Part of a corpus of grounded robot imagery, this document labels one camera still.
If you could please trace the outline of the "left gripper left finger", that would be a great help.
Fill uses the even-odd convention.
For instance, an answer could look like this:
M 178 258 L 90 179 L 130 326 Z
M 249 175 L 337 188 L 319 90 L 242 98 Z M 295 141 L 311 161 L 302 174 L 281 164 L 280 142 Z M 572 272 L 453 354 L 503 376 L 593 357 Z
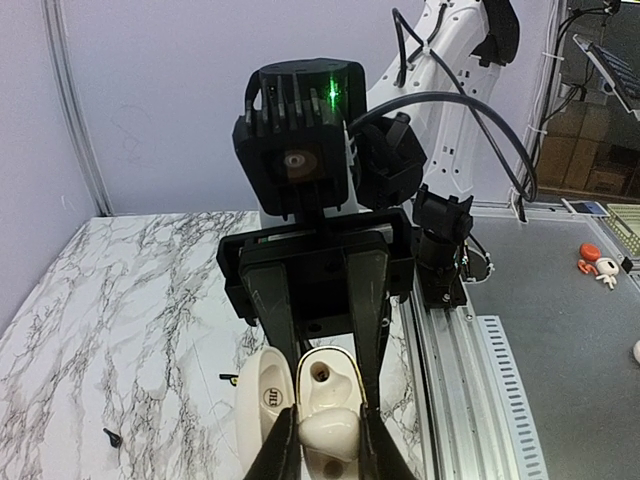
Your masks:
M 297 406 L 284 408 L 277 417 L 245 480 L 297 480 L 301 477 L 301 445 Z

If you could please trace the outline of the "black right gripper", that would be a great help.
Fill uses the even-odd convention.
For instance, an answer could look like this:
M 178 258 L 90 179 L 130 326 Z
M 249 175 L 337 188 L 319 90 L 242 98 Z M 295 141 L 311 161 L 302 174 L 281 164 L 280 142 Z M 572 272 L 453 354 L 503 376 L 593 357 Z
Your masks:
M 291 303 L 296 322 L 311 325 L 313 335 L 329 323 L 338 333 L 348 332 L 350 304 L 368 407 L 378 408 L 387 272 L 389 295 L 406 299 L 414 276 L 413 228 L 400 208 L 328 218 L 324 226 L 324 234 L 287 225 L 223 237 L 217 261 L 224 290 L 239 318 L 250 326 L 260 321 L 290 370 L 300 358 Z M 351 253 L 368 241 L 385 250 Z

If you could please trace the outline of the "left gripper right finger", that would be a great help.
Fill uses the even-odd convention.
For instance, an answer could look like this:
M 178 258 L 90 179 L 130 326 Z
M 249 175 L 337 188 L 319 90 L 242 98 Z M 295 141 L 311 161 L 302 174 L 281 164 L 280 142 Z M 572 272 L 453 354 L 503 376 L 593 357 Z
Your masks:
M 379 412 L 360 406 L 358 468 L 360 479 L 414 480 Z

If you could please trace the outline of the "white earbud charging case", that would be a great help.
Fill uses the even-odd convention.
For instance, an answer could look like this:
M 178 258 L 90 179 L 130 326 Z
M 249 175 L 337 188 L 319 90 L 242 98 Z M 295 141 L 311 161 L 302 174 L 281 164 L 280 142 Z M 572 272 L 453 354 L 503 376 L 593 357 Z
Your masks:
M 368 406 L 361 373 L 347 350 L 313 348 L 292 373 L 278 349 L 262 348 L 241 369 L 235 396 L 236 440 L 243 473 L 248 472 L 284 408 L 297 406 L 299 428 L 306 417 L 330 408 L 348 408 L 360 418 L 362 404 Z M 312 479 L 359 478 L 358 457 L 344 462 L 306 449 L 301 440 L 300 445 L 301 462 Z

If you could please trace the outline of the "white earbud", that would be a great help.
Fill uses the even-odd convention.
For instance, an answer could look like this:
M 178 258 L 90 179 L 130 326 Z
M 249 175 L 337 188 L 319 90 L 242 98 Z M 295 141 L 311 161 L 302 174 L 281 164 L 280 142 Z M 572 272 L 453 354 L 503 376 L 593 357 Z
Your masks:
M 312 452 L 351 462 L 358 457 L 360 418 L 348 408 L 330 408 L 299 424 L 302 445 Z

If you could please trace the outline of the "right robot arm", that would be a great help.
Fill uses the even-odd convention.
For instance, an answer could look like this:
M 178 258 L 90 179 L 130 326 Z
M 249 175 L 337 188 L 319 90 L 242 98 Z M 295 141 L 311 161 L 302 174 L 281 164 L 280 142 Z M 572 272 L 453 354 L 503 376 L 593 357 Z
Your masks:
M 252 74 L 232 139 L 263 213 L 281 224 L 223 238 L 217 260 L 237 315 L 265 332 L 266 371 L 280 387 L 291 384 L 310 339 L 350 333 L 364 396 L 376 400 L 390 299 L 419 285 L 430 306 L 463 304 L 471 203 L 423 183 L 427 157 L 406 108 L 458 104 L 483 132 L 515 133 L 454 74 L 445 54 L 459 31 L 482 67 L 514 60 L 511 4 L 467 1 L 442 4 L 417 42 L 428 79 L 450 82 L 451 91 L 401 91 L 369 108 L 363 67 L 353 61 L 287 61 Z

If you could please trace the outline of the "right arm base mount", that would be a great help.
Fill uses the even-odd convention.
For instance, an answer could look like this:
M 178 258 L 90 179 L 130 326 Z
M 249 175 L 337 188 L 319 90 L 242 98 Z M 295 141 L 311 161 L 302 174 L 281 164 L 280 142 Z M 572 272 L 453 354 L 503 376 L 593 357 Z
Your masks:
M 482 282 L 494 270 L 490 253 L 472 234 L 472 203 L 472 197 L 441 197 L 425 184 L 412 201 L 412 251 L 428 309 L 466 305 L 463 284 Z

